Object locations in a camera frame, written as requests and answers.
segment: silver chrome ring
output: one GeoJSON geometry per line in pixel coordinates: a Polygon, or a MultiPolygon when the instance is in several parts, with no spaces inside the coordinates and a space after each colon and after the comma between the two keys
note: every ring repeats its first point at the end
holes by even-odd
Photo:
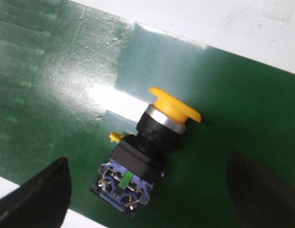
{"type": "Polygon", "coordinates": [[[164,125],[168,129],[178,133],[178,134],[183,134],[183,132],[186,129],[185,125],[179,124],[170,118],[168,118],[166,115],[164,115],[161,111],[156,109],[154,105],[149,104],[149,106],[146,109],[146,113],[152,117],[155,121],[160,123],[161,125],[164,125]]]}

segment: green cutting mat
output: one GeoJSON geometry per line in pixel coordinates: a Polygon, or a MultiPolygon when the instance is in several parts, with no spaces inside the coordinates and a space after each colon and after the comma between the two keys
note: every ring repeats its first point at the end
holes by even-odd
{"type": "Polygon", "coordinates": [[[67,156],[71,208],[101,224],[233,228],[229,150],[295,185],[295,75],[73,2],[0,0],[0,176],[22,184],[67,156]],[[114,148],[108,134],[136,132],[96,102],[104,86],[148,103],[159,86],[203,116],[133,221],[88,191],[114,148]]]}

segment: white surface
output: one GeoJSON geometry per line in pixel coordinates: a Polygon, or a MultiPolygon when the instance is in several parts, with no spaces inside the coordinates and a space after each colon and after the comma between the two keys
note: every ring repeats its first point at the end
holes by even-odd
{"type": "Polygon", "coordinates": [[[295,73],[295,0],[74,0],[295,73]]]}
{"type": "MultiPolygon", "coordinates": [[[[0,177],[0,198],[17,189],[19,186],[0,177]]],[[[61,228],[106,228],[72,210],[68,210],[61,228]]]]}

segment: green tab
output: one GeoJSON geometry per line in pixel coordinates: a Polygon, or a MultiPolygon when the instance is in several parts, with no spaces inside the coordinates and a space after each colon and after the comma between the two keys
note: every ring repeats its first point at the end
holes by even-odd
{"type": "Polygon", "coordinates": [[[122,178],[119,187],[125,189],[128,186],[128,183],[133,179],[134,174],[130,171],[127,171],[122,178]]]}

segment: green mat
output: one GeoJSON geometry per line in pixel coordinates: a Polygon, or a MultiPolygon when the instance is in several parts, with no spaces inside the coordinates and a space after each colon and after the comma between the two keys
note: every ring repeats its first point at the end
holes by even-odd
{"type": "Polygon", "coordinates": [[[71,209],[105,226],[233,228],[229,150],[295,185],[295,75],[73,2],[0,0],[0,176],[22,184],[67,156],[71,209]],[[119,95],[153,103],[153,86],[203,122],[189,121],[151,202],[128,221],[88,189],[115,146],[109,133],[136,132],[119,95]]]}

